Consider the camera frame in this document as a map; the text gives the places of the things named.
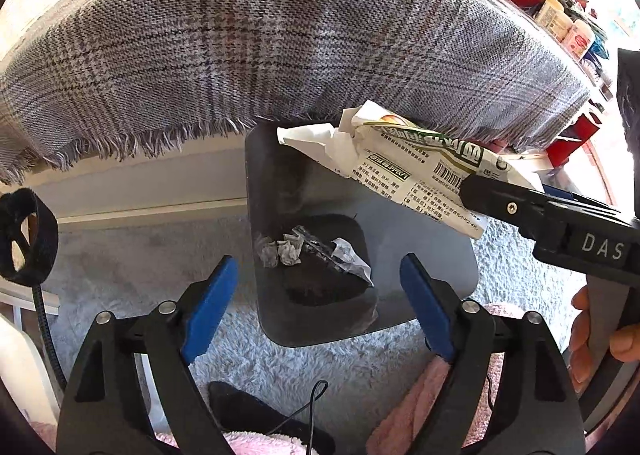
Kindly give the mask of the person's right hand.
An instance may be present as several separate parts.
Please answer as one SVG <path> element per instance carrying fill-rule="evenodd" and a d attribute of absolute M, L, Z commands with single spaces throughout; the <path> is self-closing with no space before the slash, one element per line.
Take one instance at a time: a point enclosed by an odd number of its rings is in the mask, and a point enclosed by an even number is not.
<path fill-rule="evenodd" d="M 570 365 L 568 372 L 576 392 L 582 391 L 593 373 L 592 354 L 588 340 L 590 336 L 589 291 L 584 286 L 575 293 L 572 306 L 579 311 L 570 331 Z M 638 361 L 640 357 L 639 325 L 625 326 L 610 338 L 608 350 L 620 362 Z"/>

